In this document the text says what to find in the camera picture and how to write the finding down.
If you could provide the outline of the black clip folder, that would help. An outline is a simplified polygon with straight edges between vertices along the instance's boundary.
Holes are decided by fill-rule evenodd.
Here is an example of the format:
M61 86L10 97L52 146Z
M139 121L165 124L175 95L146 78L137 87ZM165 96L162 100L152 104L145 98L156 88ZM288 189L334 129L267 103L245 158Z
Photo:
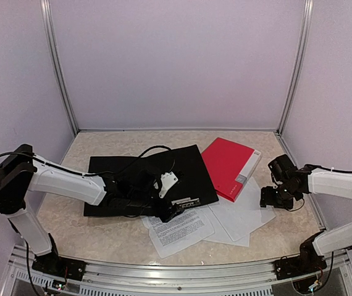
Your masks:
M187 208L218 202L198 146L147 157L92 156L90 173L101 173L107 194L85 217L156 216L168 222Z

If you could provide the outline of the white paper sheet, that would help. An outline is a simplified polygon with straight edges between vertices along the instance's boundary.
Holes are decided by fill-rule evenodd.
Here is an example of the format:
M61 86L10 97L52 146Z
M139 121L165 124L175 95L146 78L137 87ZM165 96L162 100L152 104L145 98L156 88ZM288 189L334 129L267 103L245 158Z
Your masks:
M235 202L223 197L209 205L231 240L237 241L264 226L276 217L271 208L259 205L261 190L254 178L250 178Z

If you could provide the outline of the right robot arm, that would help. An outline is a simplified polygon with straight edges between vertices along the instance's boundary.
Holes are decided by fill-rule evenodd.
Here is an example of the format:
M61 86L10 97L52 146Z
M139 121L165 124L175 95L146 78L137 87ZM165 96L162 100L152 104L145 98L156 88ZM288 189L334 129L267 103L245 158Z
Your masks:
M274 185L261 189L262 208L270 206L292 212L294 203L307 195L328 197L329 205L337 201L352 205L352 170L313 164L298 168L286 154L270 161L268 167ZM340 222L336 228L317 233L300 245L300 254L294 260L297 272L310 272L328 253L352 249L352 220L342 218Z

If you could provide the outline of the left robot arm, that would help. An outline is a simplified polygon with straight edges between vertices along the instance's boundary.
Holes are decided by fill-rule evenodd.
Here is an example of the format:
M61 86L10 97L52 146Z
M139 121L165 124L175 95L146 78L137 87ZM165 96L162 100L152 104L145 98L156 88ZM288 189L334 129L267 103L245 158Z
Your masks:
M65 261L57 254L51 235L25 200L28 192L60 195L92 206L102 202L118 209L136 206L139 215L150 209L150 215L164 223L184 211L180 205L165 199L178 182L172 171L142 168L131 173L130 170L142 160L141 155L121 169L94 173L75 171L50 162L35 154L28 144L0 156L3 158L0 163L0 214L7 217L51 274L61 273Z

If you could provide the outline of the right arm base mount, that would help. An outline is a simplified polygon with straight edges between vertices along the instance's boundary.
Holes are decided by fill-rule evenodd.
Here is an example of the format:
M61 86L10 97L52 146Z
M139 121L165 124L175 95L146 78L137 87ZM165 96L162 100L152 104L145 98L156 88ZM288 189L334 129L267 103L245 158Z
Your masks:
M282 257L274 261L277 280L302 276L327 268L323 255L318 255L311 242L300 245L300 254L294 257Z

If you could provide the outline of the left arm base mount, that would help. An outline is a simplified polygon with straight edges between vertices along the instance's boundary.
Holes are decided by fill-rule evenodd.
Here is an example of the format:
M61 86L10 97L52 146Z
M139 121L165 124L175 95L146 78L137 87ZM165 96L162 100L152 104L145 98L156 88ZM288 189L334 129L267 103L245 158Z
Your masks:
M87 262L66 258L44 258L36 257L32 264L35 271L52 275L59 278L82 281Z

